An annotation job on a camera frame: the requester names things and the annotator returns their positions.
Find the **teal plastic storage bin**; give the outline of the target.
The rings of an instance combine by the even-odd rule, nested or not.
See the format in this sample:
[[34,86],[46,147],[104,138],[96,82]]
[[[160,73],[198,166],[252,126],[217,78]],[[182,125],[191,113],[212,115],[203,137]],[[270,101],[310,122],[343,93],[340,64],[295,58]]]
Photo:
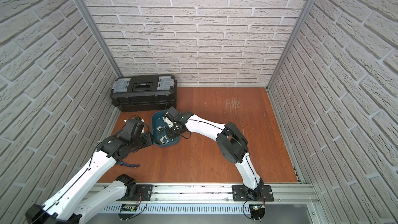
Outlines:
[[[176,145],[180,141],[180,138],[175,139],[175,140],[170,140],[168,138],[165,129],[168,128],[169,125],[163,121],[165,112],[166,112],[166,110],[158,111],[158,112],[154,113],[151,117],[151,132],[154,136],[153,142],[155,145],[157,145],[159,147],[163,147],[163,148]],[[159,133],[158,127],[164,127],[164,130],[161,133]],[[160,139],[161,137],[164,137],[164,140],[163,140],[164,144],[158,143],[158,139]]]

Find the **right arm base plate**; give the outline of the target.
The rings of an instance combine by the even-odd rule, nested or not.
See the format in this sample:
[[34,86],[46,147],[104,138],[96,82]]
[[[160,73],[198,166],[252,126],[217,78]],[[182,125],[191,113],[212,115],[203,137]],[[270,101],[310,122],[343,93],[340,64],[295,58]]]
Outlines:
[[245,201],[265,201],[273,202],[274,196],[270,185],[258,186],[255,190],[252,190],[244,185],[233,185],[232,196],[235,202]]

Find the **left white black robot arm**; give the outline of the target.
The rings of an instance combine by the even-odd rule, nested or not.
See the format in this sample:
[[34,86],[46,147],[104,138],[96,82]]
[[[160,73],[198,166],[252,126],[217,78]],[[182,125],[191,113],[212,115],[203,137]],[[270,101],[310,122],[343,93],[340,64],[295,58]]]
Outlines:
[[26,212],[29,224],[85,224],[117,200],[142,201],[136,180],[122,174],[110,185],[85,199],[97,181],[130,153],[153,144],[149,126],[138,116],[128,119],[123,128],[105,138],[94,149],[89,161],[66,185],[42,205]]

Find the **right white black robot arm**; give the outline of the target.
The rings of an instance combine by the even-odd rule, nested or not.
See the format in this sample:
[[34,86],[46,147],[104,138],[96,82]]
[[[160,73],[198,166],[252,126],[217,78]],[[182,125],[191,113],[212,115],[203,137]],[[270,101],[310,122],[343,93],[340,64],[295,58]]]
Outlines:
[[170,139],[190,132],[215,141],[224,158],[238,169],[243,179],[245,197],[254,201],[262,198],[263,180],[251,161],[247,139],[234,123],[211,122],[190,112],[180,113],[173,107],[166,111],[163,120],[168,125],[166,134]]

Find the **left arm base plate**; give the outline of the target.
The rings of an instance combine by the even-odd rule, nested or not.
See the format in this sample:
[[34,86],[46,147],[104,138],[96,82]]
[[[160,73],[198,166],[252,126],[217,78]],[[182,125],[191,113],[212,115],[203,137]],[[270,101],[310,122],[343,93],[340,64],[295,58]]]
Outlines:
[[153,185],[151,184],[135,184],[127,186],[125,195],[120,201],[138,201],[140,198],[144,201],[151,199]]

